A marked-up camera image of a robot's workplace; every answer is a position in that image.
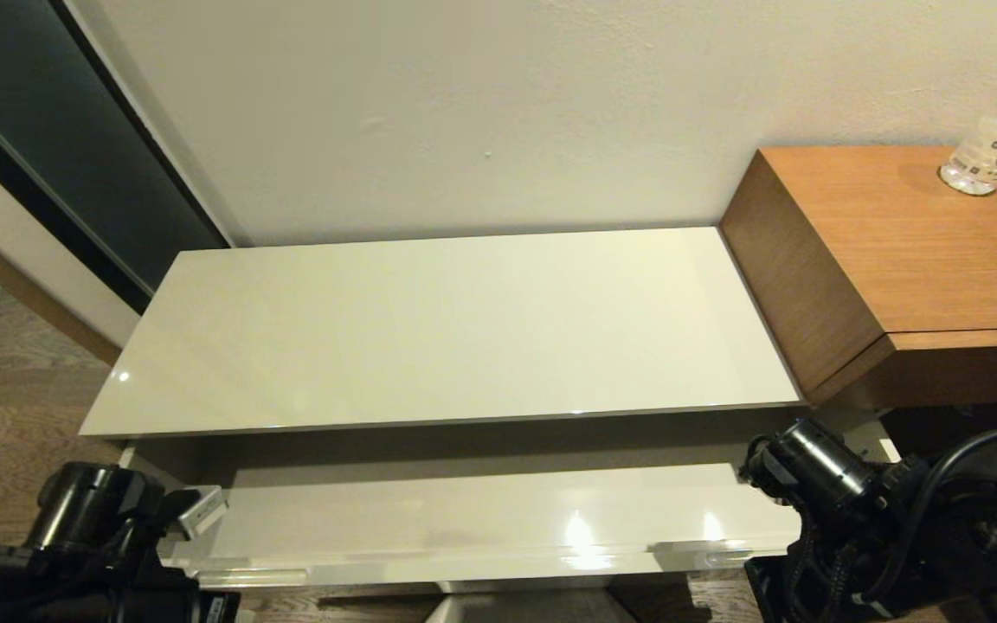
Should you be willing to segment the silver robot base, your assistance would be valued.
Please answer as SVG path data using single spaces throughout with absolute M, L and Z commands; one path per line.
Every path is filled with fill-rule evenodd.
M 637 623 L 607 577 L 440 582 L 424 623 Z

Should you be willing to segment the brown wooden desk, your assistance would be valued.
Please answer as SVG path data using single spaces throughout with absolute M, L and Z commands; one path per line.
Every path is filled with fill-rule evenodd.
M 997 402 L 997 190 L 937 146 L 756 151 L 717 228 L 808 405 Z

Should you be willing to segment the dark glass door panel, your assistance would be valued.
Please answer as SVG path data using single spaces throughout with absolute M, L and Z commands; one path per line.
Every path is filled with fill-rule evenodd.
M 0 0 L 0 184 L 135 312 L 228 247 L 68 0 Z

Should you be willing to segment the white glossy low cabinet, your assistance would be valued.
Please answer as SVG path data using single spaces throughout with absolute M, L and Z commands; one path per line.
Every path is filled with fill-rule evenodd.
M 185 252 L 80 433 L 244 434 L 794 405 L 714 228 Z

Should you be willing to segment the wooden wall trim strip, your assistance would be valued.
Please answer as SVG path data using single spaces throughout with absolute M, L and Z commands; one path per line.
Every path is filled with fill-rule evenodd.
M 106 364 L 115 364 L 121 355 L 121 348 L 112 343 L 82 318 L 70 311 L 50 292 L 20 271 L 11 260 L 0 253 L 0 286 L 10 295 L 27 306 L 44 322 L 51 324 L 56 330 L 66 335 L 83 350 L 87 350 L 96 359 Z

